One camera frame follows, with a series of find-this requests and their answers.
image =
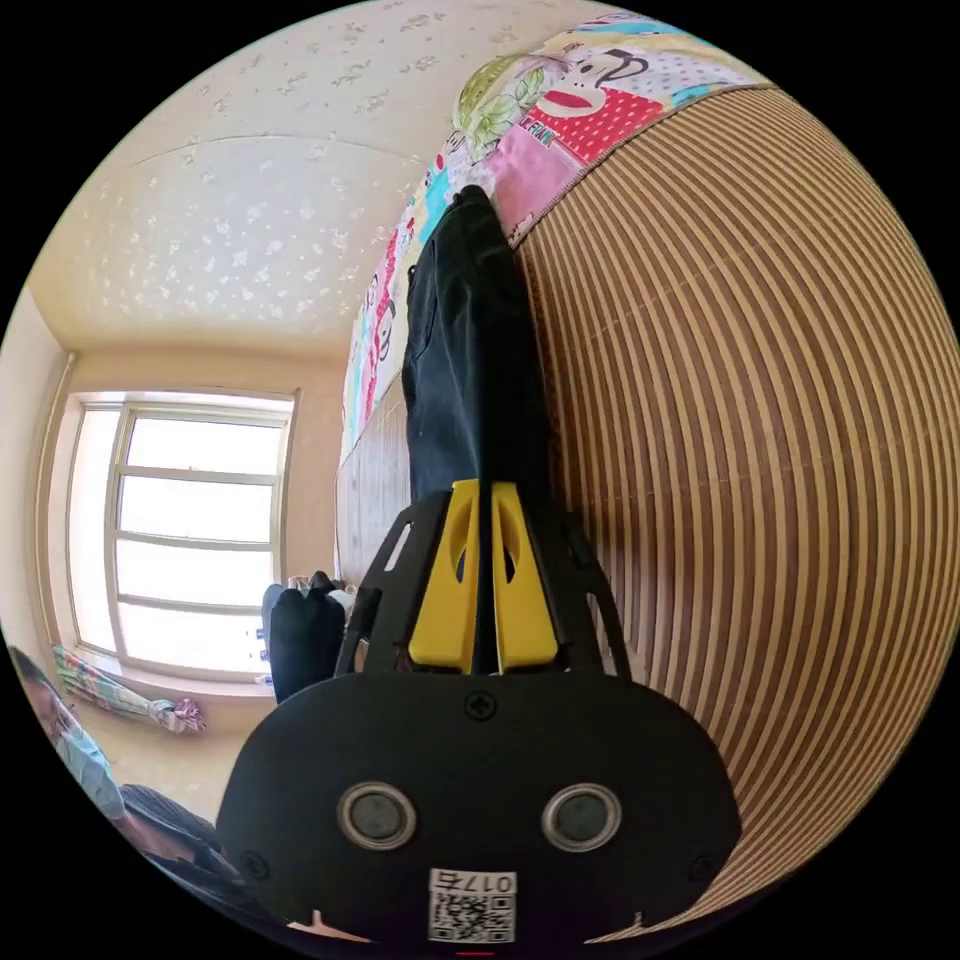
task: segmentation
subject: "qr code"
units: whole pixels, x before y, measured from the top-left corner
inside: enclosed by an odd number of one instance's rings
[[[512,943],[516,874],[432,870],[430,934],[445,943]]]

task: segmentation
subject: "yellow plastic part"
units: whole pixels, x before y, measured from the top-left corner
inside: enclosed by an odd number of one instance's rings
[[[479,481],[455,483],[408,648],[410,659],[421,666],[470,672],[477,622],[479,509]],[[458,580],[461,556],[463,579]]]
[[[493,485],[493,595],[500,672],[550,664],[557,638],[527,534],[523,508],[512,483]],[[513,561],[507,582],[504,548]]]

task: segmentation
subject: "person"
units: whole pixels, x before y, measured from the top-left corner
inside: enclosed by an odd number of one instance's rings
[[[152,787],[120,786],[110,763],[60,698],[43,670],[22,650],[9,648],[24,692],[47,738],[91,801],[148,860],[180,887],[249,929],[277,938],[281,921],[250,895],[227,859],[216,828],[208,820]],[[362,939],[328,927],[319,913],[292,930],[341,939]]]

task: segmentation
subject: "window pane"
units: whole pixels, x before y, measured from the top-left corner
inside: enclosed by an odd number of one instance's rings
[[[193,550],[117,541],[120,593],[182,603],[259,607],[272,582],[269,551]]]
[[[153,420],[133,425],[127,463],[134,467],[277,473],[280,427],[201,420]]]
[[[270,672],[270,665],[260,659],[259,617],[181,613],[127,603],[119,609],[131,657],[201,670]]]
[[[70,486],[70,586],[80,640],[116,650],[107,606],[104,516],[110,455],[120,422],[119,410],[88,410],[83,415]]]
[[[272,487],[125,477],[120,528],[196,540],[270,542]]]

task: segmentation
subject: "textured ceiling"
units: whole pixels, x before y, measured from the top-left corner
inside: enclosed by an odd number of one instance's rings
[[[604,9],[378,0],[258,41],[98,168],[34,267],[41,312],[71,349],[339,351],[463,83]]]

